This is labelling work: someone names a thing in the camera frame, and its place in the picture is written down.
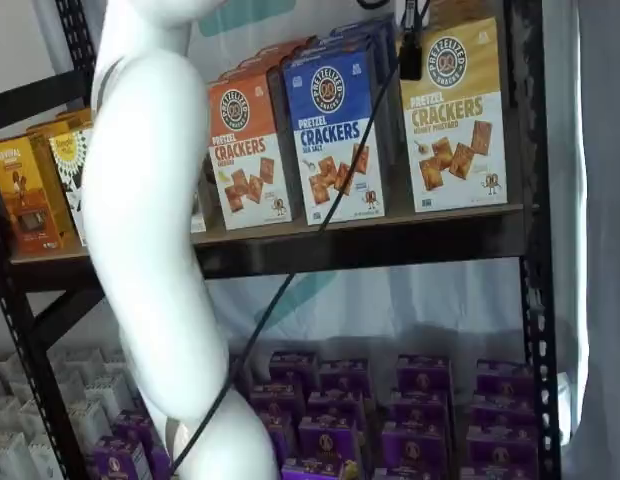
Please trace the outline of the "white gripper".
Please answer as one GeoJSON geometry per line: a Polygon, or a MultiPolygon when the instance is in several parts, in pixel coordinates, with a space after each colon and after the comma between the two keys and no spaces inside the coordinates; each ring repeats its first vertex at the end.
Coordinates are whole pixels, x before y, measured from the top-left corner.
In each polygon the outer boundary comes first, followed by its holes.
{"type": "MultiPolygon", "coordinates": [[[[403,29],[420,29],[429,24],[430,0],[400,0],[399,26],[403,29]]],[[[399,51],[399,76],[401,80],[419,81],[422,78],[421,32],[406,30],[399,51]]]]}

